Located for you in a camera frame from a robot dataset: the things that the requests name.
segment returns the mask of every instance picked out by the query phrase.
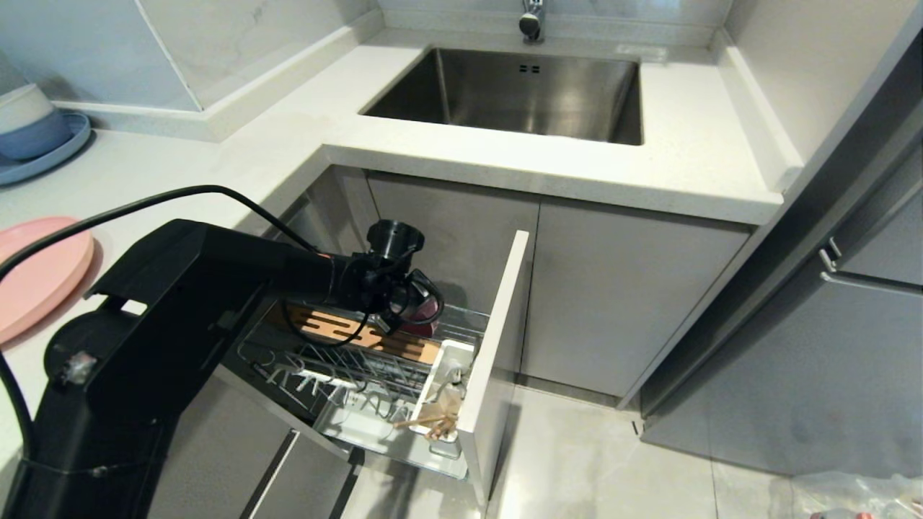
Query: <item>stainless steel sink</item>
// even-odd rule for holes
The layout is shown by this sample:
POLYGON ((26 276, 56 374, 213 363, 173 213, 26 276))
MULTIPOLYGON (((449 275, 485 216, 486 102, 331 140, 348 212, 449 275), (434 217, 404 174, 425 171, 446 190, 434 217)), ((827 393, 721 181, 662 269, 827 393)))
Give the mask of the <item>stainless steel sink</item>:
POLYGON ((434 49, 365 115, 642 144, 638 65, 434 49))

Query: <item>white wall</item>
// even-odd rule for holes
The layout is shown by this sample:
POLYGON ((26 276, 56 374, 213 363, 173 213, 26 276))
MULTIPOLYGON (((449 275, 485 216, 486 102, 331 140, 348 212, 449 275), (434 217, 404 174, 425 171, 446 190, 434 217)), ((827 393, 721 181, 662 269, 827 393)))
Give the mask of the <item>white wall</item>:
POLYGON ((19 74, 19 71, 6 59, 6 54, 0 51, 0 95, 25 85, 28 81, 19 74))
POLYGON ((205 108, 349 24, 375 0, 140 0, 205 108))
MULTIPOLYGON (((548 14, 720 27, 732 0, 546 0, 548 14)), ((378 0, 385 10, 521 13, 521 0, 378 0)))
POLYGON ((919 14, 918 0, 736 0, 726 28, 807 161, 841 118, 858 117, 854 101, 871 99, 867 82, 884 81, 919 14))
POLYGON ((53 99, 198 109, 131 0, 2 0, 0 48, 53 99))

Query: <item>black robotic arm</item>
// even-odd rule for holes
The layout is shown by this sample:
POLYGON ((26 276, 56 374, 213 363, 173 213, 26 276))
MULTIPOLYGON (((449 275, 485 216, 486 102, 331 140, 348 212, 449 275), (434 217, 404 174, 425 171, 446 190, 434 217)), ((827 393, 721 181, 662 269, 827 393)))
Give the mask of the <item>black robotic arm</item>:
POLYGON ((351 257, 184 220, 140 239, 90 289, 100 306, 45 352, 34 444, 4 517, 146 516, 180 415, 267 297, 377 314, 392 328, 429 297, 441 303, 410 272, 419 231, 380 221, 368 238, 370 251, 351 257), (145 309, 125 311, 129 301, 145 309))

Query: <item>white countertop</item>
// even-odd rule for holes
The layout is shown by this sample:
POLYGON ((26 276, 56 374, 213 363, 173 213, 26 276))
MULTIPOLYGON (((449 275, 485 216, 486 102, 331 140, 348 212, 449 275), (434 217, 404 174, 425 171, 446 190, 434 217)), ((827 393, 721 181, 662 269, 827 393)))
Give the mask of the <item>white countertop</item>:
MULTIPOLYGON (((86 150, 53 173, 0 188, 0 228, 50 215, 86 217, 196 184, 236 189, 279 214, 332 163, 751 224, 768 222, 782 204, 781 195, 762 183, 705 50, 554 39, 526 46, 516 36, 384 30, 222 143, 97 131, 86 150), (644 145, 358 115, 431 44, 640 56, 644 145)), ((245 207, 218 195, 177 200, 95 229, 94 274, 173 218, 251 233, 266 228, 245 207)), ((33 413, 46 382, 45 346, 61 324, 95 304, 72 297, 3 346, 33 413)), ((13 458, 19 443, 12 409, 0 398, 0 460, 13 458)))

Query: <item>pink plate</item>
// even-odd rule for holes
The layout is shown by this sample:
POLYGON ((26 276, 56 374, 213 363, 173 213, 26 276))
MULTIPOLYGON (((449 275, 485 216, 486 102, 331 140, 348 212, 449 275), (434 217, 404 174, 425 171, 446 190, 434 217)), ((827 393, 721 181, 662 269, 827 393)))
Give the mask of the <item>pink plate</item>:
MULTIPOLYGON (((77 220, 41 218, 0 231, 0 262, 28 244, 77 220)), ((0 344, 26 331, 61 304, 87 273, 93 259, 90 231, 23 261, 0 282, 0 344)))

